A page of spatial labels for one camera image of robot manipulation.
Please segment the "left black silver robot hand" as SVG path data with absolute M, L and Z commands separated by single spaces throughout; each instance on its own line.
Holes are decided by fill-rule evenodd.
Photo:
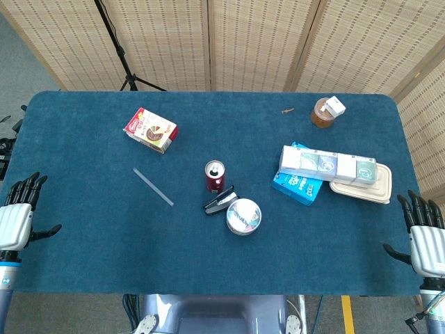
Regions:
M 30 242 L 50 238 L 62 228 L 58 224 L 46 231 L 33 229 L 33 215 L 46 181 L 46 175 L 35 172 L 10 187 L 0 207 L 0 252 L 20 252 Z

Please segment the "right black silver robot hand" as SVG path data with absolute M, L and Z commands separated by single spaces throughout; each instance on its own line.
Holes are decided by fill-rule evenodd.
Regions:
M 386 253 L 423 278 L 445 279 L 445 218 L 439 205 L 409 190 L 408 197 L 397 196 L 403 210 L 410 242 L 410 254 L 384 244 Z

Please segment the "clear plastic straw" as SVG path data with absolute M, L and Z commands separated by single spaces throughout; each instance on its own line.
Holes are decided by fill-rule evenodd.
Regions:
M 173 206 L 174 203 L 165 195 L 156 185 L 154 185 L 148 178 L 146 178 L 136 167 L 133 167 L 133 172 L 144 182 L 146 185 L 153 190 L 160 198 L 162 198 L 169 206 Z

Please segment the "red soda can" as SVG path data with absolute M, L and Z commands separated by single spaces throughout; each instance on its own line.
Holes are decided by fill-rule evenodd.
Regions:
M 221 161 L 209 161 L 204 172 L 206 175 L 207 189 L 212 193 L 220 193 L 225 184 L 225 166 Z

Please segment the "beige lidded food container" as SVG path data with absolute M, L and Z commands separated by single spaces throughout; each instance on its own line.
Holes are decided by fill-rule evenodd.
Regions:
M 330 188 L 341 195 L 387 205 L 392 192 L 392 173 L 388 166 L 379 163 L 376 164 L 376 170 L 376 182 L 369 188 L 338 182 L 330 182 Z

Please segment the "black equipment on floor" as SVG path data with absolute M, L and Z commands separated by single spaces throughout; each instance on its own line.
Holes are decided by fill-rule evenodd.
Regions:
M 4 181 L 22 122 L 23 119 L 20 119 L 12 126 L 12 131 L 15 134 L 13 138 L 0 138 L 0 182 Z

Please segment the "blue table cloth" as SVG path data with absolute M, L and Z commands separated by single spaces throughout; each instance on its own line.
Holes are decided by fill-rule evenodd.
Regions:
M 410 249 L 396 198 L 387 205 L 323 184 L 304 206 L 272 187 L 284 145 L 373 157 L 394 194 L 417 190 L 401 119 L 386 95 L 341 94 L 327 129 L 310 112 L 317 93 L 44 91 L 28 104 L 0 193 L 34 172 L 48 177 L 36 230 L 61 224 L 22 253 L 21 292 L 159 294 L 416 294 L 421 279 L 386 254 Z M 123 131 L 143 107 L 178 126 L 164 154 Z M 290 113 L 282 110 L 294 108 Z M 225 189 L 256 202 L 260 226 L 227 227 L 205 206 L 204 168 L 225 166 Z M 133 171 L 136 167 L 174 205 Z

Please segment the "bamboo screen panel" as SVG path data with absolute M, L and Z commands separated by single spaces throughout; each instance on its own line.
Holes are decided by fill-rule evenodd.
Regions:
M 390 92 L 421 194 L 445 205 L 445 37 Z
M 205 0 L 103 0 L 131 71 L 172 91 L 210 88 Z M 93 0 L 0 0 L 65 90 L 118 90 L 125 72 Z
M 321 0 L 207 0 L 212 90 L 287 91 Z
M 315 0 L 287 88 L 382 93 L 445 42 L 445 0 Z

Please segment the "wrapped tissue multipack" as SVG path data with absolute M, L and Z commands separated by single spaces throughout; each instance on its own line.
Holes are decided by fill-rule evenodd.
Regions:
M 313 150 L 302 145 L 282 148 L 278 172 L 361 187 L 370 187 L 378 179 L 374 158 Z

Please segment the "blue cardboard box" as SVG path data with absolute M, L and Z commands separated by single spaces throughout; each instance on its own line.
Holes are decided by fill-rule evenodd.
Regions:
M 275 174 L 272 181 L 274 189 L 306 206 L 314 203 L 322 184 L 322 180 L 279 172 Z

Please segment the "amber jar of rubber bands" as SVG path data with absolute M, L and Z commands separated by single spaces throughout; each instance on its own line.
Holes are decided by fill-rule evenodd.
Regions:
M 326 107 L 327 97 L 320 98 L 311 112 L 311 121 L 318 128 L 325 129 L 332 125 L 335 117 L 328 111 Z

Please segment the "red white food box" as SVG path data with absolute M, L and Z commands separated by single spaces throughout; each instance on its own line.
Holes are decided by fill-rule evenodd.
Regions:
M 178 135 L 178 126 L 140 107 L 123 131 L 127 136 L 164 154 Z

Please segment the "small white box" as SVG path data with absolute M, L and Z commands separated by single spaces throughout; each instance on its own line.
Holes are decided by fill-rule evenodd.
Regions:
M 332 96 L 324 101 L 321 111 L 328 113 L 332 118 L 337 118 L 346 111 L 346 107 L 336 96 Z

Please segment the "round silver tin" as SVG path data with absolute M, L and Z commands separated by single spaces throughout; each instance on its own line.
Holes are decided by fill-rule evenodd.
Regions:
M 252 234 L 261 224 L 262 213 L 258 204 L 247 198 L 235 200 L 227 209 L 229 230 L 240 236 Z

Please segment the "black tripod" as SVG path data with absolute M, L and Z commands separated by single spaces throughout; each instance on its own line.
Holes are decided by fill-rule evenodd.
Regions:
M 142 84 L 144 84 L 150 88 L 153 88 L 155 90 L 165 92 L 166 89 L 138 77 L 135 73 L 133 73 L 131 71 L 131 68 L 125 58 L 125 50 L 118 40 L 117 29 L 116 29 L 115 25 L 112 23 L 111 17 L 108 14 L 107 8 L 106 8 L 103 0 L 93 0 L 93 1 L 95 3 L 95 6 L 96 6 L 99 14 L 100 14 L 102 21 L 104 23 L 104 26 L 106 27 L 106 30 L 108 32 L 110 39 L 111 39 L 111 42 L 113 43 L 113 46 L 115 47 L 115 52 L 118 55 L 118 58 L 121 62 L 123 70 L 125 72 L 124 81 L 120 87 L 120 91 L 123 91 L 127 87 L 129 87 L 130 91 L 138 91 L 138 87 L 137 87 L 136 83 L 139 82 L 139 83 L 142 83 Z

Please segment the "black stapler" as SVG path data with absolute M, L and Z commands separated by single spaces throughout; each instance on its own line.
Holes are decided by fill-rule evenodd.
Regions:
M 238 199 L 239 197 L 234 191 L 234 185 L 232 185 L 203 206 L 204 212 L 210 216 L 217 214 L 218 212 L 227 209 L 234 201 Z

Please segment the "silver blue robot torso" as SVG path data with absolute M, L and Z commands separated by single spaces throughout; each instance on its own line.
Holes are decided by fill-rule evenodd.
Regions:
M 304 297 L 148 294 L 133 334 L 307 334 Z

